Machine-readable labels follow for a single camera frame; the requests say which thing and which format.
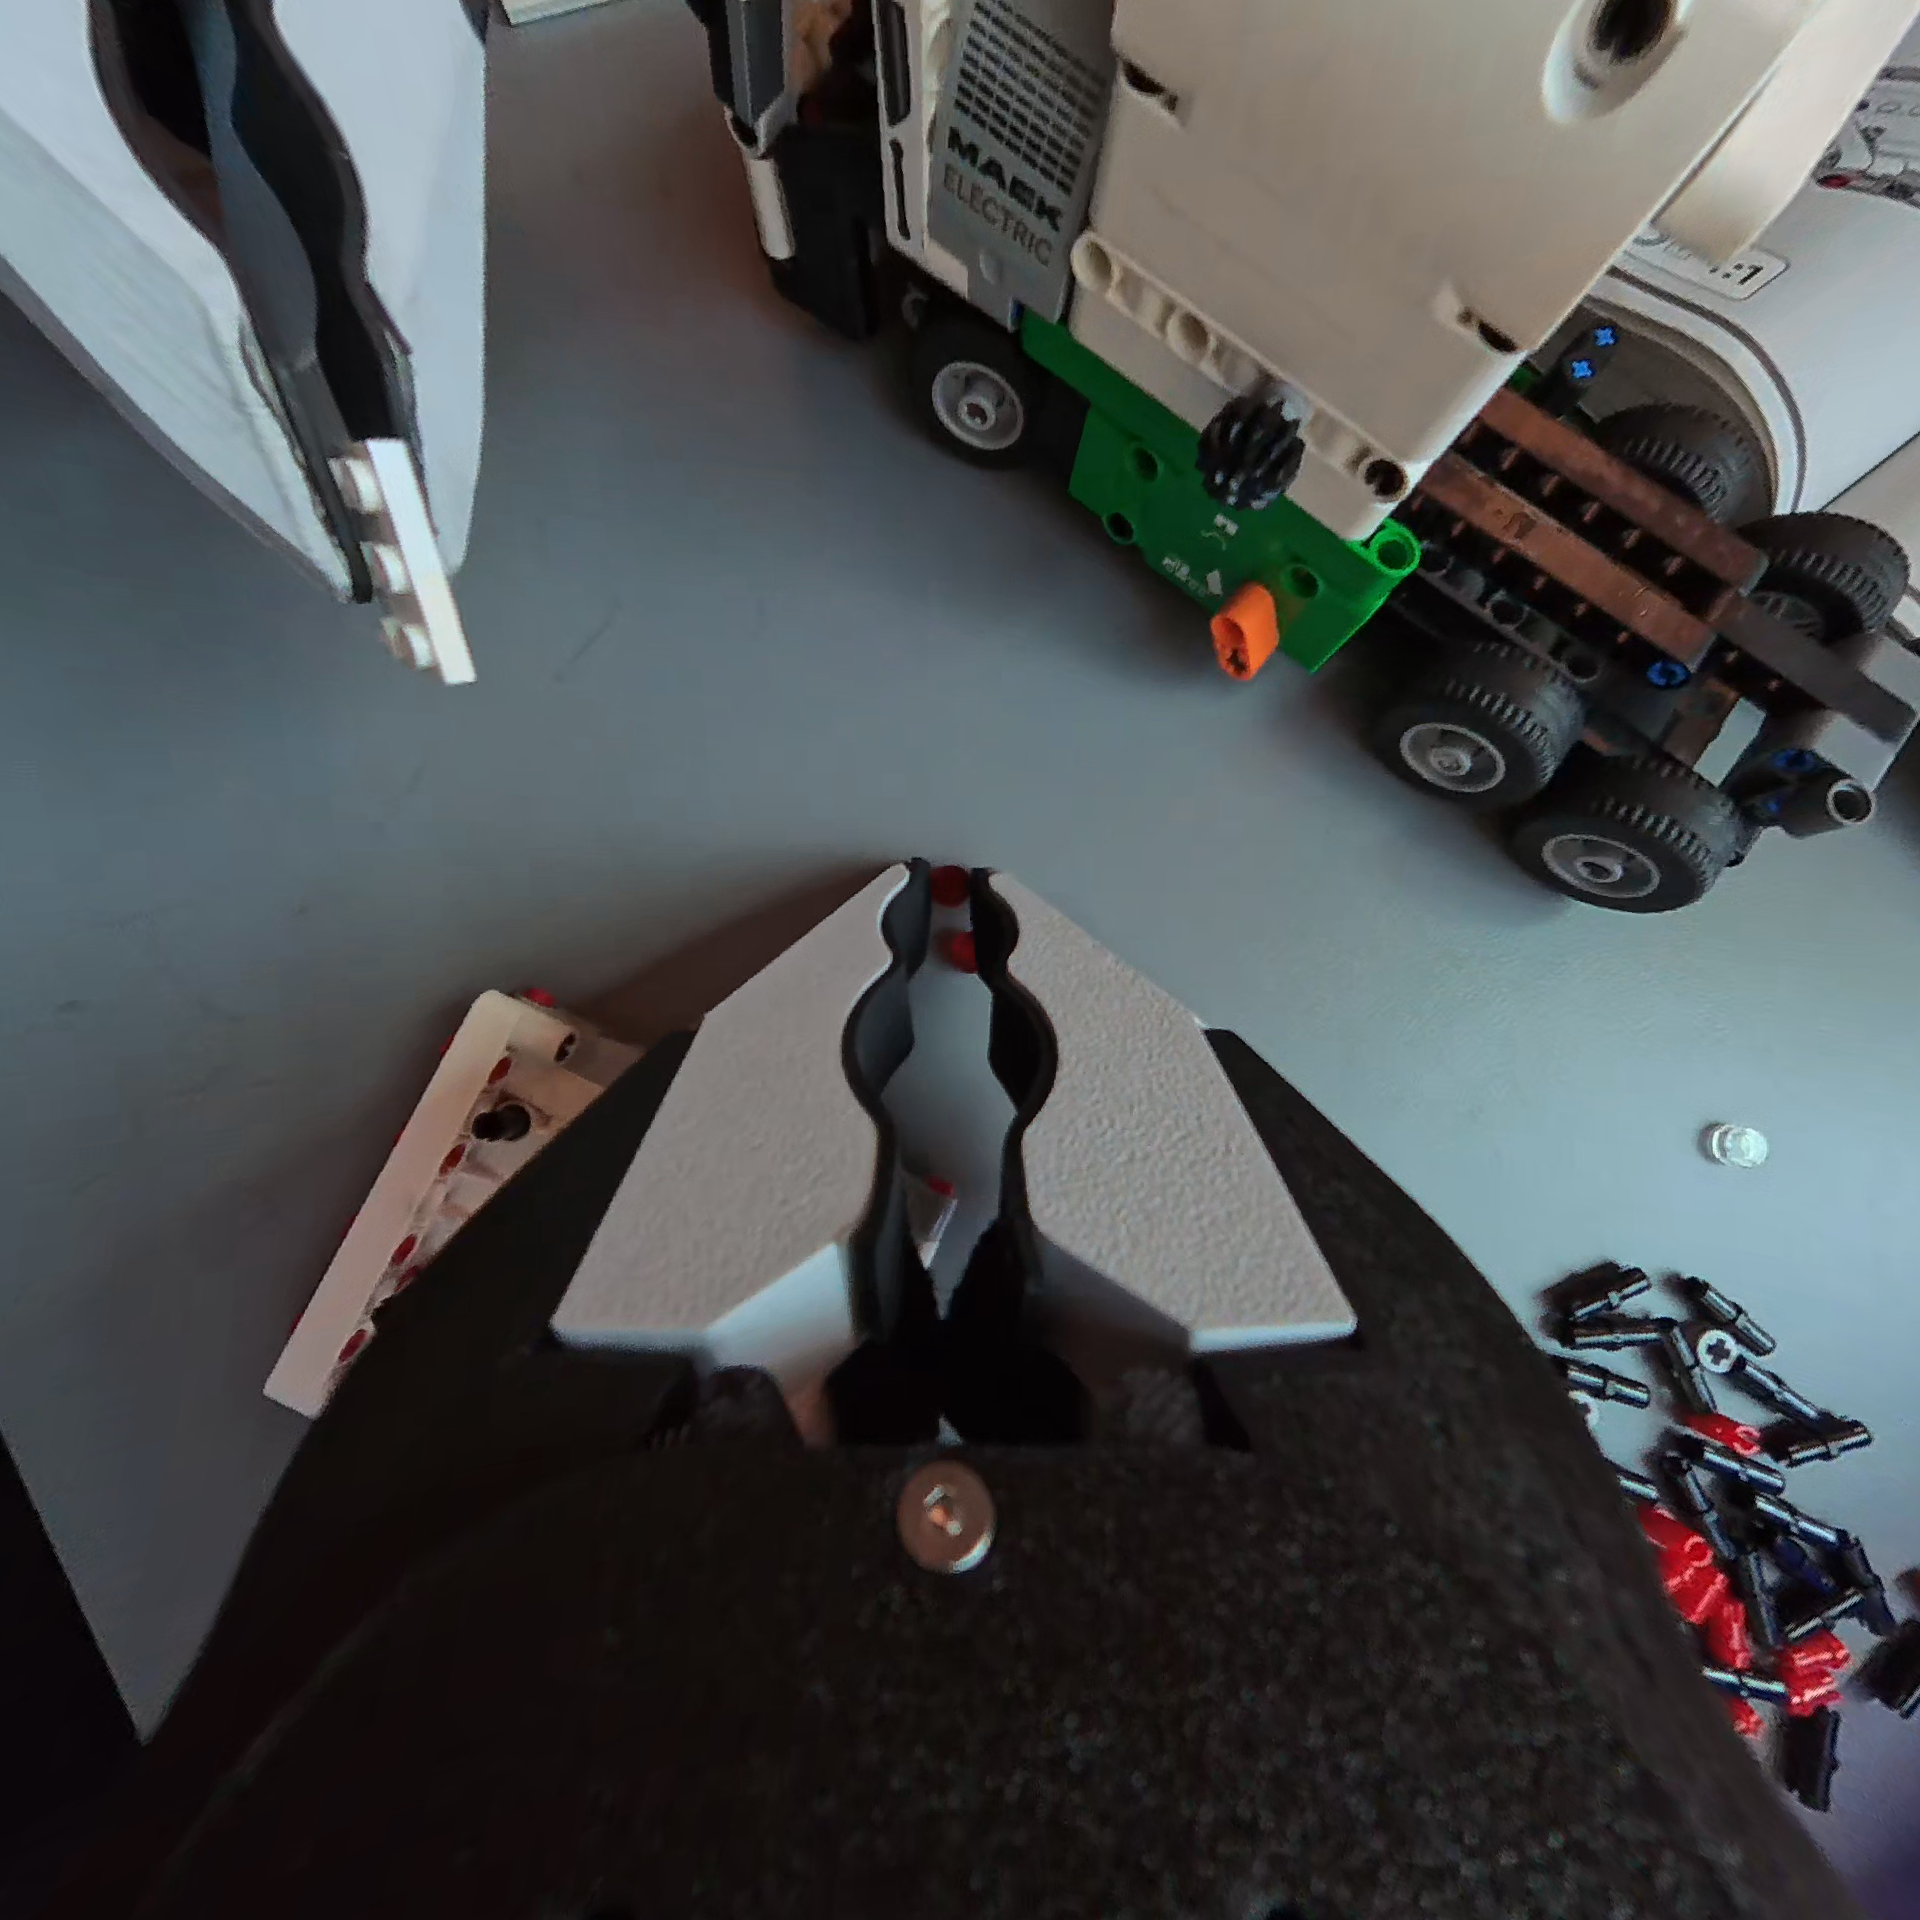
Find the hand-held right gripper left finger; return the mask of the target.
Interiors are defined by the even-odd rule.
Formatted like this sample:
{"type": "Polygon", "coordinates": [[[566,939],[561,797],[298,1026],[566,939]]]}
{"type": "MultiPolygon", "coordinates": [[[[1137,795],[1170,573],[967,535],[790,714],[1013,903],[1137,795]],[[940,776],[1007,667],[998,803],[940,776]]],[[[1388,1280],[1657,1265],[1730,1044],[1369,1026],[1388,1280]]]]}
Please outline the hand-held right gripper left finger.
{"type": "Polygon", "coordinates": [[[582,1354],[754,1370],[857,1443],[854,1355],[933,1316],[884,1092],[915,1048],[930,867],[884,868],[694,1031],[557,1307],[582,1354]]]}

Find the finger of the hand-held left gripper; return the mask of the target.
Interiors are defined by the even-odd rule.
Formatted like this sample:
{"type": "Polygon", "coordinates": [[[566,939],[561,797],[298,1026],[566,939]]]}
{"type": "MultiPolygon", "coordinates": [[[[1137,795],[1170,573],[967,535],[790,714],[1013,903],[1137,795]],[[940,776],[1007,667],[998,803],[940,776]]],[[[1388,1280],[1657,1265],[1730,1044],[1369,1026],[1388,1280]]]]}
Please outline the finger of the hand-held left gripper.
{"type": "Polygon", "coordinates": [[[235,284],[346,547],[324,459],[399,442],[447,573],[487,417],[489,5],[227,5],[235,284]]]}
{"type": "Polygon", "coordinates": [[[2,7],[4,296],[206,499],[342,599],[367,571],[227,255],[138,152],[93,5],[2,7]]]}

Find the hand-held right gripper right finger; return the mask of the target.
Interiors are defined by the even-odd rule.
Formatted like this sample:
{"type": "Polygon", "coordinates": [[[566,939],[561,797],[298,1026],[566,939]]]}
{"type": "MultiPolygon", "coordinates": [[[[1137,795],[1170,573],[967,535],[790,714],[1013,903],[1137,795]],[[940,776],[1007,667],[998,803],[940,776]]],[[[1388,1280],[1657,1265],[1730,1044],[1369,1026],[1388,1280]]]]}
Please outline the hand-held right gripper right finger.
{"type": "Polygon", "coordinates": [[[1358,1313],[1221,1060],[1219,1034],[1041,898],[969,876],[997,1210],[943,1315],[972,1444],[1238,1444],[1221,1354],[1345,1340],[1358,1313]]]}

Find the white lego frame red pins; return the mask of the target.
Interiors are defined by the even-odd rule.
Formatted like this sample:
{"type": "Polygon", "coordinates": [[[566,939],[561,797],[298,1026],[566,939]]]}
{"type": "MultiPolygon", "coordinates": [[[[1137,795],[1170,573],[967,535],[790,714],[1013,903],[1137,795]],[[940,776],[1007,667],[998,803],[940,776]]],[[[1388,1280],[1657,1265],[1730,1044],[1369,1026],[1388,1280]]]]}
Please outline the white lego frame red pins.
{"type": "Polygon", "coordinates": [[[266,1396],[318,1417],[389,1301],[639,1058],[639,1048],[542,993],[482,993],[453,1031],[266,1396]]]}

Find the white lego plate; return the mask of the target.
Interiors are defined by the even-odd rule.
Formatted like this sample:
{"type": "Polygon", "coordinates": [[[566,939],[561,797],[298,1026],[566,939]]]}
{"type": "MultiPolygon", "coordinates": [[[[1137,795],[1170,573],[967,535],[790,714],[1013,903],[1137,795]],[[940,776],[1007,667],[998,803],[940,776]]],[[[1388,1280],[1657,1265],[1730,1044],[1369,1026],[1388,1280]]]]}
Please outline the white lego plate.
{"type": "Polygon", "coordinates": [[[390,657],[443,687],[475,681],[426,484],[403,439],[363,439],[330,463],[367,568],[390,657]]]}

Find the white green lego truck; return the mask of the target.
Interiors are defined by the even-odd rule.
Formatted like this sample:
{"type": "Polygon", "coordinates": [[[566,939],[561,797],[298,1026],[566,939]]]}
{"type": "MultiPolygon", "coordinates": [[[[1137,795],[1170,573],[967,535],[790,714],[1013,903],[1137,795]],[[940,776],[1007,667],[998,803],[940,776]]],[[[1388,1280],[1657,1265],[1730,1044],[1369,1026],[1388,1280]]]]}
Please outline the white green lego truck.
{"type": "Polygon", "coordinates": [[[1381,765],[1620,914],[1873,820],[1915,746],[1915,555],[1730,523],[1743,439],[1596,421],[1620,336],[1578,308],[1645,229],[1756,242],[1915,5],[689,11],[780,296],[902,324],[925,432],[1057,473],[1231,681],[1393,618],[1381,765]]]}

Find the lego instruction booklet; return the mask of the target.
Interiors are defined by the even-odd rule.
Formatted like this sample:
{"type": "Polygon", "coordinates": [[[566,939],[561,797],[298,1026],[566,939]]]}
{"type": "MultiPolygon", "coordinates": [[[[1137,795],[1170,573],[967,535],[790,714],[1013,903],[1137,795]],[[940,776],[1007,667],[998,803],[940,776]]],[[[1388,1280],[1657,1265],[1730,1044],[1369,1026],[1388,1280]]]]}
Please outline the lego instruction booklet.
{"type": "Polygon", "coordinates": [[[1620,344],[1596,421],[1686,404],[1730,424],[1750,479],[1730,523],[1786,512],[1873,521],[1915,555],[1917,31],[1782,212],[1724,266],[1645,229],[1578,308],[1620,344]]]}

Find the pile of black red pins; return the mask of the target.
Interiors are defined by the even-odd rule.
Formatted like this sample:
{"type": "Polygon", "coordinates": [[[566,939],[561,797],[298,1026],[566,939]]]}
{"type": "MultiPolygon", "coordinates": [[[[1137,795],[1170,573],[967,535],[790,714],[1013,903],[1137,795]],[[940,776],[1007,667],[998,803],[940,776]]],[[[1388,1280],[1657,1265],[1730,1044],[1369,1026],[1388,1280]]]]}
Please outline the pile of black red pins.
{"type": "Polygon", "coordinates": [[[1598,1439],[1612,1409],[1647,1427],[1602,1463],[1695,1665],[1790,1800],[1831,1813],[1850,1708],[1915,1724],[1915,1573],[1886,1578],[1809,1500],[1813,1469],[1877,1435],[1793,1384],[1778,1338],[1699,1275],[1593,1265],[1546,1289],[1539,1332],[1598,1439]]]}

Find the person's dark clothing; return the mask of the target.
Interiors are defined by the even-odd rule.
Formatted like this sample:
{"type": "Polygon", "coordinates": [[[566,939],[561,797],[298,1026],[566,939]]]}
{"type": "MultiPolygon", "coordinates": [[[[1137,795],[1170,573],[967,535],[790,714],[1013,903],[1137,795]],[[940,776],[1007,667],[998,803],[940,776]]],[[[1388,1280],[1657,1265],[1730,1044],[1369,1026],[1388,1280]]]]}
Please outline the person's dark clothing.
{"type": "Polygon", "coordinates": [[[38,1915],[140,1739],[9,1449],[2,1452],[2,1915],[38,1915]]]}

